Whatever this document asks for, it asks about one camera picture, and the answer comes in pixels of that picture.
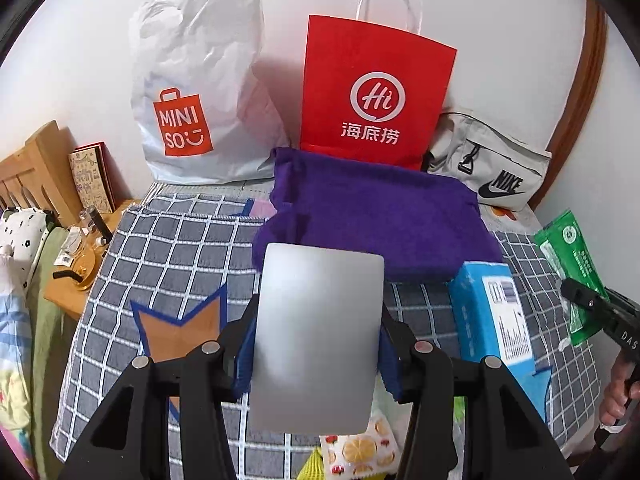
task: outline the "green package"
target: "green package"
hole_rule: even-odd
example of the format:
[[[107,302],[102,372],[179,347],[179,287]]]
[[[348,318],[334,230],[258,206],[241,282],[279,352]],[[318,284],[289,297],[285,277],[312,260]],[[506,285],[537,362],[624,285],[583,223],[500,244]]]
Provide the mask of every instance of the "green package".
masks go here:
[[[535,240],[552,269],[563,280],[573,278],[603,298],[609,299],[593,265],[578,222],[571,211],[565,211],[542,231],[537,232]],[[569,314],[569,335],[572,345],[578,346],[602,328],[592,319],[587,310],[564,298],[562,298],[562,306]]]

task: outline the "wooden headboard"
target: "wooden headboard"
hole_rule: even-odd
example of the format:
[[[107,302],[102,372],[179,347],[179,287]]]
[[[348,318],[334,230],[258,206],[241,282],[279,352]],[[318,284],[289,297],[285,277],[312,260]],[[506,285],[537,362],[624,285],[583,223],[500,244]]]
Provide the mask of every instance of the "wooden headboard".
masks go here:
[[[24,147],[0,162],[0,205],[52,210],[63,227],[78,222],[82,204],[68,154],[74,149],[67,129],[45,124]]]

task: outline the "notebook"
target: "notebook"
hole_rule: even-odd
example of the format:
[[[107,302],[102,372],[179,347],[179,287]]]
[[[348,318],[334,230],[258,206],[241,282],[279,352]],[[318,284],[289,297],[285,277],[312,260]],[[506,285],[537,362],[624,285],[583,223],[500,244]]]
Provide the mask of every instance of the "notebook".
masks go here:
[[[69,154],[71,173],[84,207],[95,205],[100,213],[115,211],[113,192],[105,163],[106,147],[96,142],[76,148]]]

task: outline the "hi logo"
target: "hi logo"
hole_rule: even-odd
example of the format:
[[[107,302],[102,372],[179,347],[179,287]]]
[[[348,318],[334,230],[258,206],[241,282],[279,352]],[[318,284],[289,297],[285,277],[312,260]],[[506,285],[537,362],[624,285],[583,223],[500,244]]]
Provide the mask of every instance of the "hi logo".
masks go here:
[[[213,150],[198,94],[180,97],[177,88],[167,88],[160,92],[160,101],[154,103],[154,109],[165,155],[203,155]]]
[[[402,111],[406,95],[402,83],[386,72],[369,72],[351,87],[351,107],[373,123],[389,121]]]
[[[500,198],[503,196],[520,195],[524,191],[516,191],[522,179],[513,173],[502,170],[493,181],[489,181],[478,189],[478,195],[482,198]]]

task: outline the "metal screw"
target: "metal screw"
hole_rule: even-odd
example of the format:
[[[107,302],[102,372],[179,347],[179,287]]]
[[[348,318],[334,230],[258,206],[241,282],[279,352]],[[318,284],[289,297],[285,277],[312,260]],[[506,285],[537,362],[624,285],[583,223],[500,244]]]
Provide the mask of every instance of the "metal screw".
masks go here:
[[[220,344],[217,341],[207,341],[201,348],[205,354],[215,354],[220,350]]]
[[[415,351],[421,354],[430,354],[433,352],[433,345],[428,341],[416,341],[414,345]]]
[[[139,355],[138,357],[135,357],[133,359],[131,364],[133,365],[134,368],[137,368],[138,370],[140,370],[140,368],[144,368],[149,364],[149,358],[146,355]]]
[[[495,355],[489,355],[484,359],[484,363],[489,367],[489,368],[494,368],[495,370],[497,370],[498,368],[500,368],[502,366],[502,361],[500,361],[499,358],[497,358]]]

